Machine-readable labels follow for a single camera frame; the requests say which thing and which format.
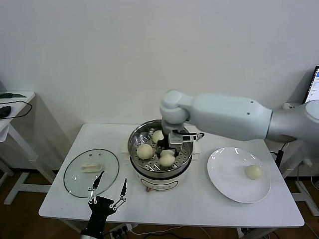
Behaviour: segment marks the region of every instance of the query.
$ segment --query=white wall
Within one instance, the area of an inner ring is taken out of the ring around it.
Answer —
[[[160,98],[171,88],[247,96],[270,108],[291,96],[299,100],[305,73],[319,62],[318,6],[316,0],[4,0],[0,80],[8,90],[36,92],[33,146],[64,147],[63,158],[84,122],[160,118]]]

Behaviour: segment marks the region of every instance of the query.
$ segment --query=steamed bun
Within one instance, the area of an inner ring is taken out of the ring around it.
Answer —
[[[173,165],[173,163],[175,162],[175,157],[174,155],[171,155],[169,153],[161,156],[159,158],[159,164],[162,167],[171,167]]]
[[[245,174],[252,180],[258,180],[263,176],[261,166],[250,165],[245,168]]]
[[[174,156],[173,150],[164,149],[164,150],[160,153],[160,157],[163,157],[163,156],[165,156],[165,155],[167,155],[167,154],[170,154],[170,155]]]
[[[154,143],[158,143],[159,140],[163,140],[163,139],[164,139],[164,135],[161,132],[161,130],[155,131],[152,135],[152,140]]]
[[[137,154],[140,159],[149,159],[153,156],[153,148],[148,144],[142,144],[138,147]]]

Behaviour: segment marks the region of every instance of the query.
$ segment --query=computer screen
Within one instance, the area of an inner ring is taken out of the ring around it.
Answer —
[[[316,66],[304,103],[319,100],[319,66]]]

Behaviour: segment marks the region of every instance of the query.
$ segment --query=round white plate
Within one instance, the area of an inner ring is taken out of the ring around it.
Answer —
[[[250,165],[262,167],[263,176],[251,180],[244,172]],[[239,203],[256,203],[269,193],[271,181],[262,162],[239,148],[220,148],[208,159],[207,171],[214,186],[226,197]]]

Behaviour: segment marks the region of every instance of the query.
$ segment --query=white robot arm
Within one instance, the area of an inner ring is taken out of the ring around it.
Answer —
[[[204,132],[241,141],[268,138],[319,143],[319,101],[273,111],[250,98],[218,94],[191,97],[171,90],[161,101],[160,113],[170,145],[185,122]]]

